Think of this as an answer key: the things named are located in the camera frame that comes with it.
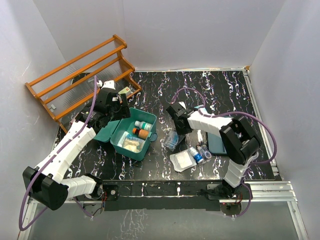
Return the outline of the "white square gauze pack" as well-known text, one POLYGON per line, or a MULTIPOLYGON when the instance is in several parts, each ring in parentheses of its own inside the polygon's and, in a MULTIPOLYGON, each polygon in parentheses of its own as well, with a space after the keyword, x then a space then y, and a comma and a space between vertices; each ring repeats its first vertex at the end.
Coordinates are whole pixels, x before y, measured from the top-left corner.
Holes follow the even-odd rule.
POLYGON ((196 161, 188 150, 174 153, 169 156, 173 168, 176 172, 181 173, 189 168, 196 166, 196 161))

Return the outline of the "clear bag blue items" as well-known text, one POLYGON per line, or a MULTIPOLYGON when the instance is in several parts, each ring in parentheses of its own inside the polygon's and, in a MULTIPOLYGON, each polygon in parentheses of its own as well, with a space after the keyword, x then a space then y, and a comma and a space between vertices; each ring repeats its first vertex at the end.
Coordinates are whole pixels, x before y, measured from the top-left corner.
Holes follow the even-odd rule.
POLYGON ((175 129, 171 129, 165 136, 162 145, 170 151, 174 151, 176 147, 184 140, 184 138, 185 135, 178 134, 175 129))

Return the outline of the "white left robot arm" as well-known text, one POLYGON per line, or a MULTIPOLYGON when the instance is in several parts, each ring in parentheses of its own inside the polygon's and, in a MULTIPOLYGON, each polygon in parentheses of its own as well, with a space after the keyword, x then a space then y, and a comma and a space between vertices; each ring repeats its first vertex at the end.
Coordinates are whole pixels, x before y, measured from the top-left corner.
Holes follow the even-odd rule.
POLYGON ((56 148, 36 167, 22 173, 26 197, 31 197, 51 210, 59 209, 67 199, 88 195, 97 200, 103 195, 102 181, 91 174, 64 177, 75 158, 110 122, 129 118, 130 108, 124 93, 102 88, 91 105, 75 120, 56 148))

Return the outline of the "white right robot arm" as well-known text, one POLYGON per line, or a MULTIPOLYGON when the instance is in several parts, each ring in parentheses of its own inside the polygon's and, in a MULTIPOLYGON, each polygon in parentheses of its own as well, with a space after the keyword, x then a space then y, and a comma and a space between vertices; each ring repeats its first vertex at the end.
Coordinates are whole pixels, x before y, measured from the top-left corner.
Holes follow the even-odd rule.
POLYGON ((204 107, 187 108, 180 102, 171 104, 166 111, 179 135, 201 130, 221 139, 229 164, 221 184, 214 191, 230 199, 239 195, 243 177, 262 146, 261 138, 246 119, 248 114, 232 112, 218 116, 209 114, 204 107))

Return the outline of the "blue white swab bag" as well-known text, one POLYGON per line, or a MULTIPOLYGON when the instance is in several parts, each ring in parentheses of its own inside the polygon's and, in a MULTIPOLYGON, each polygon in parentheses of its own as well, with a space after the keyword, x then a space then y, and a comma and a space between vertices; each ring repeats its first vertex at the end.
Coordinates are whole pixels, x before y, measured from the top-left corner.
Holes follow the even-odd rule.
POLYGON ((143 149, 145 142, 145 140, 135 137, 125 131, 118 141, 117 146, 133 153, 139 153, 143 149))

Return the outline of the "brown bottle orange label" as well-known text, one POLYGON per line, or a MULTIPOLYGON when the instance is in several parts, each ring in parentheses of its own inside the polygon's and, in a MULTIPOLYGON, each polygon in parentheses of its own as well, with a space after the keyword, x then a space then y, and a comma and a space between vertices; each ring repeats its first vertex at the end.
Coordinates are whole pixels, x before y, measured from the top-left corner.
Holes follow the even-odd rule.
POLYGON ((146 140, 150 132, 140 128, 133 128, 132 133, 137 135, 139 138, 146 140))

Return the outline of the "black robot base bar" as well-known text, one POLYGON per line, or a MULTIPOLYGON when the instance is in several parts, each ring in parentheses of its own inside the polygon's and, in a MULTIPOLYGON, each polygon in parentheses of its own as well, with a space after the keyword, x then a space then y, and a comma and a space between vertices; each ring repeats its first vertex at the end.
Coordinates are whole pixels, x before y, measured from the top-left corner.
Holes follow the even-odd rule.
POLYGON ((252 199, 249 184, 232 191, 220 180, 105 180, 93 196, 79 200, 98 202, 105 211, 120 210, 206 210, 220 211, 221 205, 235 205, 252 199))

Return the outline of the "beige gauze roll pack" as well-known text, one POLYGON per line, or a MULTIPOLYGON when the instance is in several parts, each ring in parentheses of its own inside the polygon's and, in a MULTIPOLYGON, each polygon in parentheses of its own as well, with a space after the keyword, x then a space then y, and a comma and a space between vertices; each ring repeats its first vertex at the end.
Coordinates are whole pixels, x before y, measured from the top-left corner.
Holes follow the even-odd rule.
POLYGON ((139 153, 144 147, 145 141, 129 140, 125 139, 123 141, 122 147, 128 151, 139 153))

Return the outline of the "teal plastic medicine box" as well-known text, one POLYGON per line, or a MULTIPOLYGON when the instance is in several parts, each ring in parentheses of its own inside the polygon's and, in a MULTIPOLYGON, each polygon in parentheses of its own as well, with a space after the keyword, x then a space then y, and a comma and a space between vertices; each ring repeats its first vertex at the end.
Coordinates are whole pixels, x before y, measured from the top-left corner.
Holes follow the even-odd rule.
POLYGON ((131 117, 121 120, 110 121, 94 137, 96 141, 111 143, 115 151, 125 157, 136 161, 142 161, 151 144, 158 135, 156 133, 156 115, 131 107, 131 117), (145 138, 134 133, 136 122, 150 124, 145 138))

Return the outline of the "white bottle blue label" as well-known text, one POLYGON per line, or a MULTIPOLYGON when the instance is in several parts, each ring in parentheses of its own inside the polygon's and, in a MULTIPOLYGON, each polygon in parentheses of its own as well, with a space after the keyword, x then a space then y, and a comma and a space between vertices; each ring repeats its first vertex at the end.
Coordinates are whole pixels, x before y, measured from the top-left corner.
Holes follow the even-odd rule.
POLYGON ((196 148, 190 147, 188 149, 188 152, 192 155, 193 159, 198 165, 204 162, 204 158, 201 156, 201 154, 197 151, 196 148))

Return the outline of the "white bottle green label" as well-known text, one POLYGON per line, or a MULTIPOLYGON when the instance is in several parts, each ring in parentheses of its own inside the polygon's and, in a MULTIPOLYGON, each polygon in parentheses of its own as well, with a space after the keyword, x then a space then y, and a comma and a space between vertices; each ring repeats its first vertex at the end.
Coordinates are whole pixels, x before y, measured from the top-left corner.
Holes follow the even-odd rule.
POLYGON ((150 132, 152 130, 152 126, 153 126, 152 124, 145 122, 145 121, 135 121, 134 125, 137 128, 148 131, 148 132, 150 132))

